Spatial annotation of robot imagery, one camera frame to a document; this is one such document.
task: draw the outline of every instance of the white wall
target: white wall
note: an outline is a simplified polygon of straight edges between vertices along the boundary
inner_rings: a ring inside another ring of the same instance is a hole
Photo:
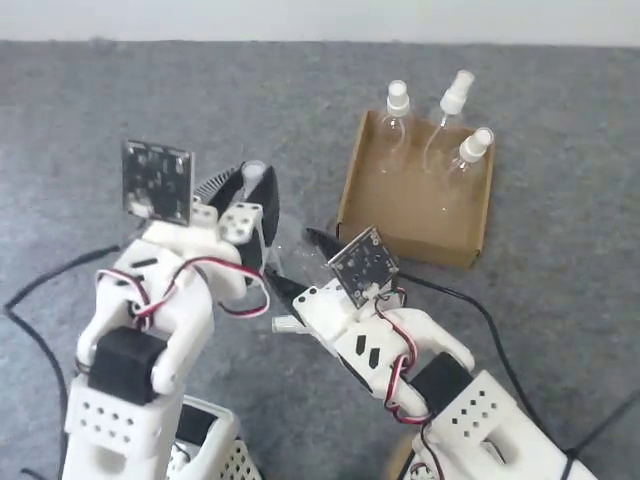
[[[94,37],[640,46],[640,0],[0,0],[2,39]]]

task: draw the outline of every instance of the clear plastic bottle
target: clear plastic bottle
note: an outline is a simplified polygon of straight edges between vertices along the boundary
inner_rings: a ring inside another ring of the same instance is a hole
[[[460,202],[474,201],[485,171],[485,162],[481,160],[492,143],[493,132],[482,127],[442,158],[443,211]]]
[[[423,151],[422,168],[431,173],[434,159],[438,153],[448,151],[452,145],[448,142],[447,129],[462,126],[462,108],[467,101],[467,93],[475,80],[473,73],[459,70],[451,86],[444,92],[440,104],[429,113],[429,121],[436,126]]]
[[[411,146],[413,121],[407,84],[394,80],[389,84],[387,109],[376,128],[376,155],[383,173],[402,170]]]

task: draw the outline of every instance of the perforated white part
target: perforated white part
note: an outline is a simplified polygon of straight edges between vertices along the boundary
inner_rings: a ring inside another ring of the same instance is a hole
[[[173,480],[176,478],[187,463],[189,463],[189,459],[185,453],[176,447],[175,444],[172,445],[169,466],[167,467],[167,480]]]
[[[436,417],[430,434],[451,445],[480,445],[517,410],[516,401],[486,371]]]
[[[163,428],[175,428],[179,400],[162,396],[144,406],[133,405],[89,388],[87,376],[79,375],[71,382],[65,430],[128,458],[149,458],[167,434]]]
[[[262,231],[262,205],[238,202],[220,217],[220,236],[233,245],[243,245],[251,240],[254,228]]]
[[[222,471],[212,480],[262,480],[260,472],[254,465],[247,446],[242,440],[236,440],[229,452]]]

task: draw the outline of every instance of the pump nozzle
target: pump nozzle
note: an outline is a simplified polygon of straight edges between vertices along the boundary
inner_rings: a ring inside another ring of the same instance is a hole
[[[460,158],[469,163],[477,162],[492,143],[493,132],[486,127],[479,128],[460,145]]]
[[[467,70],[459,70],[451,86],[444,92],[440,100],[440,108],[447,115],[458,115],[467,101],[469,87],[475,80],[475,75]]]
[[[404,117],[409,113],[411,104],[407,93],[407,84],[402,80],[394,80],[389,84],[387,96],[387,112],[394,117]]]

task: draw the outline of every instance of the gray carpet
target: gray carpet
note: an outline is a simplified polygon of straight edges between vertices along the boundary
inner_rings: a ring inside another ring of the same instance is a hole
[[[244,159],[272,162],[283,210],[322,228],[337,211],[361,112],[383,104],[393,78],[424,112],[460,67],[478,75],[470,123],[491,126],[498,142],[486,250],[469,272],[407,268],[486,303],[533,403],[571,445],[640,381],[640,51],[0,43],[0,298],[130,231],[120,211],[123,136],[194,149],[200,177]],[[312,193],[302,198],[303,189]],[[69,374],[97,266],[19,309]],[[476,311],[408,289],[507,385]],[[216,328],[189,392],[239,414],[268,478],[380,478],[410,429],[329,354],[309,337],[271,334],[267,318],[220,316]],[[52,478],[49,366],[7,321],[0,344],[0,477],[26,465]],[[639,430],[637,409],[585,462],[600,479],[637,478]]]

